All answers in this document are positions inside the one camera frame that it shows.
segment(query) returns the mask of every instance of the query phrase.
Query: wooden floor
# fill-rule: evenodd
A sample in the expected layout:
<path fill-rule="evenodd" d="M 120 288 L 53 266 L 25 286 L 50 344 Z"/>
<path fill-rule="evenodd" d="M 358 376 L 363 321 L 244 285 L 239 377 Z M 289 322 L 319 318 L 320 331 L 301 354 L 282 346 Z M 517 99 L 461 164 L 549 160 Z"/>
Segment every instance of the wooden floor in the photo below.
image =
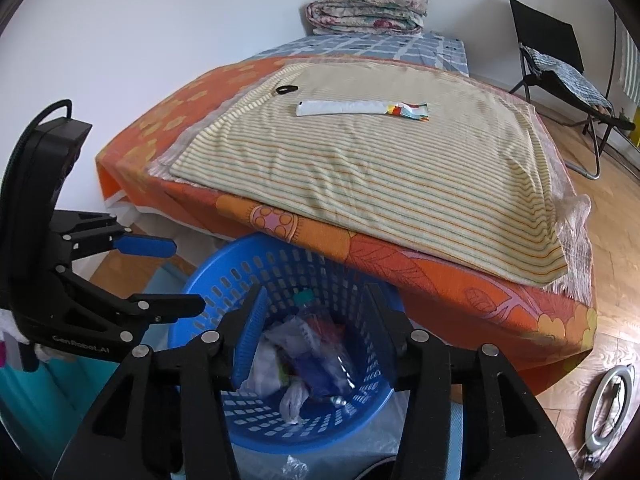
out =
<path fill-rule="evenodd" d="M 552 121 L 545 120 L 545 124 L 563 156 L 594 171 L 587 139 Z M 576 191 L 588 194 L 593 204 L 588 230 L 594 251 L 598 333 L 591 355 L 538 400 L 579 466 L 586 412 L 604 372 L 616 364 L 632 364 L 634 370 L 640 371 L 640 184 L 607 155 L 603 156 L 600 180 L 594 182 L 577 173 L 570 174 Z M 174 262 L 188 274 L 193 271 L 183 260 Z M 162 260 L 155 258 L 113 251 L 92 282 L 125 298 L 142 290 L 161 264 Z M 639 403 L 640 395 L 634 392 L 624 428 Z"/>

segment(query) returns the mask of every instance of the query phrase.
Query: folded quilt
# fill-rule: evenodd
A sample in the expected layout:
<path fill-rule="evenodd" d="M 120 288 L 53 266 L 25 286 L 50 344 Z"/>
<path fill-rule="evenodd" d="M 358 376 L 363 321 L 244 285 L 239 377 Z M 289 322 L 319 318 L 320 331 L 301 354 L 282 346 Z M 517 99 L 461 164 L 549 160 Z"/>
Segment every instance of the folded quilt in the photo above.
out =
<path fill-rule="evenodd" d="M 414 36 L 424 27 L 427 0 L 316 0 L 306 6 L 315 34 L 399 34 Z"/>

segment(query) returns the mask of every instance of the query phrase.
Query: white wall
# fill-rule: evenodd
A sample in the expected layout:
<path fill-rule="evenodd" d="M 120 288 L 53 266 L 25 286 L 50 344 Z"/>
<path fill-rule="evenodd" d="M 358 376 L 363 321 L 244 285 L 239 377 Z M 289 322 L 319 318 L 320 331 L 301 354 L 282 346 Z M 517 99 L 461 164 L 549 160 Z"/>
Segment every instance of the white wall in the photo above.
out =
<path fill-rule="evenodd" d="M 25 0 L 0 36 L 0 173 L 34 115 L 71 98 L 94 128 L 58 206 L 103 210 L 97 152 L 201 73 L 304 36 L 308 1 Z"/>
<path fill-rule="evenodd" d="M 503 88 L 521 78 L 518 48 L 508 0 L 429 0 L 426 30 L 436 30 L 465 42 L 473 76 Z M 613 10 L 607 0 L 520 0 L 574 26 L 585 75 L 600 91 L 607 88 L 613 46 Z M 620 71 L 614 74 L 617 81 Z M 573 108 L 544 92 L 533 98 L 561 112 L 583 119 Z M 623 98 L 614 102 L 626 106 Z"/>

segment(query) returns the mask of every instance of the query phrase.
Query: checkered cloth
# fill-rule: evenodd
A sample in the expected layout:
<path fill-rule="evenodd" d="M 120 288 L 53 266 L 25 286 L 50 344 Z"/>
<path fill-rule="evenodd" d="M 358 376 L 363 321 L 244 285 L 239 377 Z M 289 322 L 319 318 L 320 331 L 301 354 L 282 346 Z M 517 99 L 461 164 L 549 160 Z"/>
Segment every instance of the checkered cloth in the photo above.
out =
<path fill-rule="evenodd" d="M 350 56 L 408 61 L 469 75 L 465 47 L 460 40 L 426 33 L 422 38 L 381 34 L 327 34 L 309 36 L 265 50 L 251 59 L 276 56 Z"/>
<path fill-rule="evenodd" d="M 524 49 L 529 53 L 541 72 L 555 72 L 560 81 L 566 86 L 566 89 L 580 101 L 594 108 L 602 106 L 607 110 L 613 110 L 613 106 L 604 95 L 573 66 L 555 57 L 542 54 L 528 46 L 524 46 Z"/>

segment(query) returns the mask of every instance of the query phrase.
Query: yellow object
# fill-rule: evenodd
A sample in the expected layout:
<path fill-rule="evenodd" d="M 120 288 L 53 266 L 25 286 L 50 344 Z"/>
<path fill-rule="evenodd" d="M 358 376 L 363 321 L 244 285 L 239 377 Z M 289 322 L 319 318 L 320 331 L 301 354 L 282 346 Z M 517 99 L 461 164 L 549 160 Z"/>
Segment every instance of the yellow object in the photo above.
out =
<path fill-rule="evenodd" d="M 631 140 L 636 148 L 640 148 L 640 107 L 636 109 L 634 124 L 636 125 L 636 129 L 629 135 L 629 140 Z"/>

